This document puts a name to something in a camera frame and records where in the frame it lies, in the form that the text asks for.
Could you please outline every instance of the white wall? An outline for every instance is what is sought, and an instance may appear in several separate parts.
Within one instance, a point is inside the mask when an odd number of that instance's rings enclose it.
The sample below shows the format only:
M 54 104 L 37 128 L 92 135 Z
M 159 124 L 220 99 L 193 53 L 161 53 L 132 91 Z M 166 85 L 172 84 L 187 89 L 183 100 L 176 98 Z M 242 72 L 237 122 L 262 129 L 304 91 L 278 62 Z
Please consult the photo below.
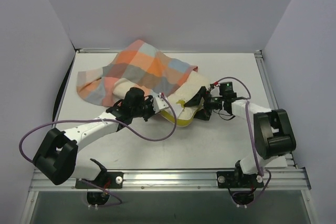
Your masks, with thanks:
M 48 0 L 0 0 L 0 222 L 18 223 L 33 166 L 19 139 L 51 121 L 55 97 L 74 56 Z M 27 139 L 33 156 L 43 131 Z
M 336 220 L 336 0 L 292 0 L 265 50 L 280 107 L 297 139 L 321 223 Z
M 263 49 L 290 0 L 49 0 L 76 48 Z

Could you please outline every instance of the checkered cloth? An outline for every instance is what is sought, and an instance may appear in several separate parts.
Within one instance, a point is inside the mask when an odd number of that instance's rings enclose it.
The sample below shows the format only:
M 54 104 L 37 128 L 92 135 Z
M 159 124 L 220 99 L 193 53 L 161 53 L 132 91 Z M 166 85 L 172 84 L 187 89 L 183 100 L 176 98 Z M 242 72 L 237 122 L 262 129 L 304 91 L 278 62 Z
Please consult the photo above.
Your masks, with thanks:
M 124 98 L 120 92 L 116 92 L 118 86 L 120 89 L 122 85 L 127 87 L 127 91 L 130 87 L 137 87 L 145 95 L 163 92 L 169 96 L 193 70 L 197 71 L 197 66 L 169 58 L 155 47 L 137 40 L 118 53 L 109 65 L 79 72 L 77 93 L 85 101 L 103 106 L 113 106 Z

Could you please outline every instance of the white table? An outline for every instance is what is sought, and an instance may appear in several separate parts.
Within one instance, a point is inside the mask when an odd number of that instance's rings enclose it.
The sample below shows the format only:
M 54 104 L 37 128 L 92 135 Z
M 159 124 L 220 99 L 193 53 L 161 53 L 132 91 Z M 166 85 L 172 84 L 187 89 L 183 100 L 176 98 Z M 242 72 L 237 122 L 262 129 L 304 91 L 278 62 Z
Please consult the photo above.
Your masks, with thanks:
M 99 68 L 110 63 L 116 54 L 77 53 L 59 120 L 92 119 L 105 108 L 85 102 L 76 93 L 78 71 Z M 252 102 L 269 106 L 265 89 L 253 54 L 167 54 L 197 65 L 199 73 L 211 81 L 233 76 L 244 82 L 252 94 Z M 244 88 L 234 81 L 238 95 L 246 96 Z M 61 130 L 75 124 L 60 124 Z M 143 135 L 158 138 L 165 136 L 173 125 L 160 115 L 145 123 L 134 119 L 131 126 Z M 235 118 L 224 121 L 213 113 L 210 121 L 194 120 L 189 126 L 177 128 L 173 136 L 162 142 L 148 142 L 127 129 L 105 136 L 84 148 L 78 155 L 83 162 L 95 158 L 107 169 L 207 169 L 233 168 L 235 163 L 251 152 L 246 120 Z M 284 157 L 268 167 L 287 167 Z

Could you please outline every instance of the black mounting plate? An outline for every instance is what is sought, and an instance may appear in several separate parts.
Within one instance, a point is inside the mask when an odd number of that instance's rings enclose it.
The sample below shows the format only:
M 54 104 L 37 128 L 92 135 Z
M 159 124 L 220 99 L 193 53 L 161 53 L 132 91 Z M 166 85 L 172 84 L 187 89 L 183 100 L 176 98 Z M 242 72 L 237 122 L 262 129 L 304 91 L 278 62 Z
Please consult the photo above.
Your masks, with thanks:
M 218 181 L 219 176 L 225 178 L 223 183 Z M 257 181 L 257 174 L 244 174 L 240 179 L 237 179 L 234 171 L 217 172 L 217 184 L 219 188 L 263 188 L 264 182 Z
M 107 174 L 108 174 L 109 178 L 111 179 L 111 184 L 107 188 L 121 189 L 123 181 L 120 184 L 117 184 L 115 179 L 117 177 L 121 177 L 122 179 L 124 179 L 124 173 L 122 173 L 122 172 L 107 172 Z M 89 185 L 83 183 L 82 181 L 79 181 L 78 179 L 76 180 L 75 188 L 76 189 L 95 189 L 94 187 L 89 186 Z

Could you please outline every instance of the plaid blanket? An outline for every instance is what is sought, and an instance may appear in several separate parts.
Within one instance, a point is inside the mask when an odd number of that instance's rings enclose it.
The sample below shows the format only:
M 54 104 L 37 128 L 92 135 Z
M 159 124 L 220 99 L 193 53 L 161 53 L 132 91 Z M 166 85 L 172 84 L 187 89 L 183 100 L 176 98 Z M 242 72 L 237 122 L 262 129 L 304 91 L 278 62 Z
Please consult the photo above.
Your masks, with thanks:
M 109 65 L 79 72 L 77 93 L 85 101 L 103 106 L 113 106 L 123 98 L 113 93 L 122 85 L 126 91 L 130 87 L 137 87 L 145 95 L 163 92 L 169 96 L 193 70 L 197 71 L 197 66 L 172 59 L 155 47 L 137 40 L 118 53 Z

